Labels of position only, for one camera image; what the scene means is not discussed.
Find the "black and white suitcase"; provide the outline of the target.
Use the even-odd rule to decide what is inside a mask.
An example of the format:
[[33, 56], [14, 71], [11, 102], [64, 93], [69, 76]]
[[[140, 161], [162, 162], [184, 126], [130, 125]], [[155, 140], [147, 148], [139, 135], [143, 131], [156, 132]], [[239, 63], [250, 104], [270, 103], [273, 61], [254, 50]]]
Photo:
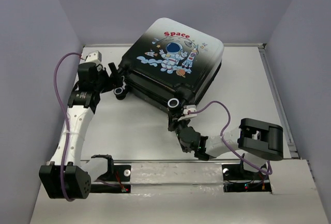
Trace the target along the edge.
[[223, 52], [219, 39], [160, 18], [122, 56], [118, 72], [124, 86], [114, 95], [123, 100], [132, 93], [163, 112], [175, 99], [180, 105], [198, 105], [221, 67]]

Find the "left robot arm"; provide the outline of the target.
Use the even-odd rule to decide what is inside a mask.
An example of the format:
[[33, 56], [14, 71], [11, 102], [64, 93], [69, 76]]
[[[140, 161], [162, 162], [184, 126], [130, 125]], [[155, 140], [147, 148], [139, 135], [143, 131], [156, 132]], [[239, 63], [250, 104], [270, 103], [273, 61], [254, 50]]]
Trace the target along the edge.
[[111, 155], [93, 155], [88, 163], [81, 164], [85, 136], [100, 102], [100, 94], [122, 83], [115, 65], [110, 63], [109, 66], [114, 75], [108, 75], [99, 62], [78, 66], [79, 80], [65, 108], [65, 122], [56, 152], [49, 163], [39, 169], [39, 178], [51, 199], [86, 199], [94, 181], [109, 180], [114, 175]]

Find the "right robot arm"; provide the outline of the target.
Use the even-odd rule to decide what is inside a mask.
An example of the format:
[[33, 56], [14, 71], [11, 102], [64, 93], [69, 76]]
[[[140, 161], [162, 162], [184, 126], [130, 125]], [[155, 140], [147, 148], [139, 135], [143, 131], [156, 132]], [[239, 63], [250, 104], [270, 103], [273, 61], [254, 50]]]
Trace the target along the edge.
[[232, 131], [223, 131], [218, 136], [203, 136], [189, 126], [190, 120], [168, 115], [168, 131], [176, 133], [184, 153], [194, 153], [202, 161], [215, 159], [232, 152], [242, 163], [239, 175], [251, 178], [258, 171], [272, 174], [272, 169], [262, 170], [269, 161], [281, 161], [283, 156], [283, 128], [279, 125], [251, 118], [244, 118]]

